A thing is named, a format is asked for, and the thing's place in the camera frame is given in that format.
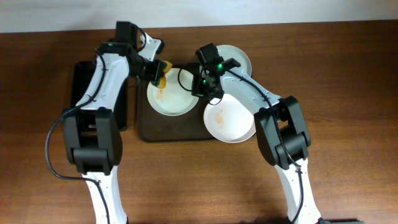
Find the green yellow sponge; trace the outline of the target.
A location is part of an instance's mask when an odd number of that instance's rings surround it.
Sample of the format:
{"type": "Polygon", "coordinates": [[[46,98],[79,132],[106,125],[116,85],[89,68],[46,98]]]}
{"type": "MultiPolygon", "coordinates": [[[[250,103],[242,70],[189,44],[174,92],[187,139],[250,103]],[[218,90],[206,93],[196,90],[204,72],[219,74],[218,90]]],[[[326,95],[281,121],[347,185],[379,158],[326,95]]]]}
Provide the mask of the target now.
{"type": "Polygon", "coordinates": [[[158,89],[164,89],[167,85],[167,79],[165,75],[172,68],[172,63],[165,60],[155,61],[155,80],[151,81],[151,84],[158,89]]]}

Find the white plate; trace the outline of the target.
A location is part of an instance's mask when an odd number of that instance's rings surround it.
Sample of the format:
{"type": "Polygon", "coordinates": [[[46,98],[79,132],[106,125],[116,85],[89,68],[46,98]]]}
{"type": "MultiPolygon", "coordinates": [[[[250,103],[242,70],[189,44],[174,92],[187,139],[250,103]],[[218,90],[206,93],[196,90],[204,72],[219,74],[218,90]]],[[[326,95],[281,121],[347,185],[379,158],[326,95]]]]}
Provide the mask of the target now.
{"type": "Polygon", "coordinates": [[[156,112],[166,116],[180,116],[189,112],[198,103],[199,97],[184,90],[180,84],[188,88],[192,84],[193,74],[187,70],[171,68],[165,75],[166,86],[163,89],[153,84],[147,86],[147,99],[156,112]]]}

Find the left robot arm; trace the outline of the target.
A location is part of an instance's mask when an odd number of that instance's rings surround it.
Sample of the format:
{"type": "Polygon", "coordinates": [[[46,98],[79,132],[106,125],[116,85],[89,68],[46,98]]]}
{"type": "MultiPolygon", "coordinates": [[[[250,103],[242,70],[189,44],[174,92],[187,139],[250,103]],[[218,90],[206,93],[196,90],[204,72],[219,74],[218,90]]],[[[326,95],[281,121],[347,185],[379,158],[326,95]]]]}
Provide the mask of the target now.
{"type": "Polygon", "coordinates": [[[123,141],[114,115],[130,77],[165,88],[172,64],[155,59],[164,42],[128,21],[116,23],[115,36],[96,49],[93,76],[76,105],[60,118],[69,163],[86,182],[97,223],[127,223],[118,186],[123,141]]]}

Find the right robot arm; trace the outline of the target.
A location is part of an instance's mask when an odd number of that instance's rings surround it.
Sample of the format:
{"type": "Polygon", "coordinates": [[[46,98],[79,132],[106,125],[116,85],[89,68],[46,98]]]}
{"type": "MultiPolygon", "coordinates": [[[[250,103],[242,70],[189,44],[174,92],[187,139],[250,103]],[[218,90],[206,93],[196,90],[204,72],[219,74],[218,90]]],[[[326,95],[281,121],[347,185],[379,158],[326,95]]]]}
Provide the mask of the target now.
{"type": "Polygon", "coordinates": [[[193,82],[193,94],[206,98],[229,94],[253,115],[258,148],[279,175],[289,221],[319,223],[322,215],[308,176],[311,139],[298,100],[266,90],[250,73],[238,71],[239,60],[222,57],[212,43],[200,47],[195,55],[201,78],[193,82]]]}

